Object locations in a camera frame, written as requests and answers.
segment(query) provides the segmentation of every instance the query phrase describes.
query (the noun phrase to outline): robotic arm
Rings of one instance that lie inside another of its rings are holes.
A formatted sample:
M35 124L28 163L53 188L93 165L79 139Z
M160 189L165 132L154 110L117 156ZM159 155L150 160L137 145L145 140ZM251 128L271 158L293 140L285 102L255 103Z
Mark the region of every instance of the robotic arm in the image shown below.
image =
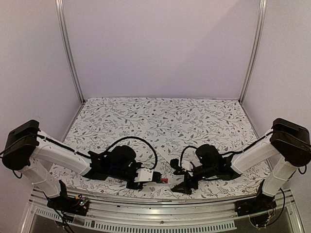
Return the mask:
M39 187L48 199L48 207L84 216L88 210L88 198L68 197L65 184L55 180L38 159L69 168L93 180L104 181L110 176L127 181L126 187L130 189L142 189L146 182L160 182L161 174L142 168L129 146L116 146L111 152L100 154L88 153L83 154L53 139L39 129L39 122L30 120L9 133L2 162Z
M219 154L214 146L205 144L195 153L201 166L195 167L187 161L179 166L178 159L171 160L174 174L184 175L184 181L175 186L173 192L191 194L192 188L198 188L198 181L212 176L220 180L233 180L261 161L281 155L271 174L261 182L257 196L235 203L236 212L243 216L276 207L276 193L299 167L307 165L311 160L310 136L306 128L278 118L264 137L242 151Z

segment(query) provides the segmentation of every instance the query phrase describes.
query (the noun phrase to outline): floral patterned surface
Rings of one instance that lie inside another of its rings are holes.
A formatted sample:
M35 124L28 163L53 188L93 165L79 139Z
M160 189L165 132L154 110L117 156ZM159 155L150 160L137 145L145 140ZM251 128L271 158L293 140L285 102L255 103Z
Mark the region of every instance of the floral patterned surface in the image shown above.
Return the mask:
M70 187L152 199L215 199L254 194L260 181L270 173L267 163L262 162L233 181L201 181L191 195L170 190L183 176L173 175L169 161L179 158L185 146L208 143L221 153L238 150L256 139L240 104L233 100L91 98L65 143L84 153L102 152L117 139L130 135L144 138L154 146L158 154L155 170L168 178L169 184L149 183L142 190L131 190L125 188L126 182L113 178L89 180L59 165L53 165L50 173ZM132 147L136 160L146 167L154 164L154 156L143 142L129 139L119 143L122 144ZM193 149L186 151L184 159L199 165Z

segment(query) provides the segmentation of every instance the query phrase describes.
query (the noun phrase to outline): floral tablecloth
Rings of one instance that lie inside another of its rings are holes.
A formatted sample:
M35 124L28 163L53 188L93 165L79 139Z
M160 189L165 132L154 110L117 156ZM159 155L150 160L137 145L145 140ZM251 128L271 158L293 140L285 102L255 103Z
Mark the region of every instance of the floral tablecloth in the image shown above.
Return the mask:
M50 173L67 186L92 192L156 199L215 199L256 193L262 179L270 173L266 162L257 164L233 181L201 181L191 195L170 190L183 180L174 176L169 161L179 158L187 145L212 144L220 152L238 150L254 141L255 135L240 104L234 100L90 98L68 133L65 143L86 153L102 152L114 141L137 136L150 142L157 151L156 171L169 184L149 183L142 190L126 189L126 182L108 178L95 181L69 169L53 165ZM125 140L136 153L136 160L150 167L155 162L151 150L140 141ZM194 150L185 160L199 164Z

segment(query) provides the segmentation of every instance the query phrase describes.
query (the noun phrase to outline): white wall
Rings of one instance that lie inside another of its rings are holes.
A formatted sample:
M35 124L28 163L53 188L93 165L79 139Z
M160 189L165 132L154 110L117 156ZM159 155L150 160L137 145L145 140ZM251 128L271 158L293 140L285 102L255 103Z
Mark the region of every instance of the white wall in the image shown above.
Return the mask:
M259 0L69 0L64 9L86 98L238 99Z
M0 7L0 150L29 119L61 139L79 102L58 26L55 1L4 0ZM16 233L32 185L0 164L0 232Z
M263 35L244 106L259 135L277 117L311 131L311 1L268 1ZM291 180L306 232L311 232L311 171Z

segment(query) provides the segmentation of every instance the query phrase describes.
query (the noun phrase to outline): vertical metal post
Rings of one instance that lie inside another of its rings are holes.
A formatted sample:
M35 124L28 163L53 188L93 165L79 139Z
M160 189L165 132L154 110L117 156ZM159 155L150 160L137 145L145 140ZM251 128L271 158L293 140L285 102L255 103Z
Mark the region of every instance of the vertical metal post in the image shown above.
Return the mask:
M239 98L239 102L241 103L241 105L243 105L243 102L244 102L244 99L246 96L246 92L247 92L247 89L249 86L249 82L250 82L250 79L251 79L251 76L253 73L253 69L255 66L256 56L257 56L258 49L259 49L259 42L260 42L262 29L263 29L264 17L266 14L266 6L267 6L267 0L260 0L259 14L258 14L258 21L257 21L257 27L256 27L253 49L252 49L251 57L250 57L250 60L248 63L246 76L244 79L242 91L241 91L240 98Z
M67 61L68 61L69 69L71 72L73 84L74 84L75 90L77 92L79 101L81 103L84 103L85 98L84 98L83 93L82 93L82 89L81 89L80 82L79 82L78 75L77 75L77 70L76 70L75 65L74 65L73 56L72 56L72 52L71 52L71 48L70 48L68 32L67 32L67 27L66 27L66 21L65 21L63 0L56 0L56 11L57 11L60 32L61 32L61 35L63 38L63 44L64 44L64 48L65 48L65 52L66 52Z

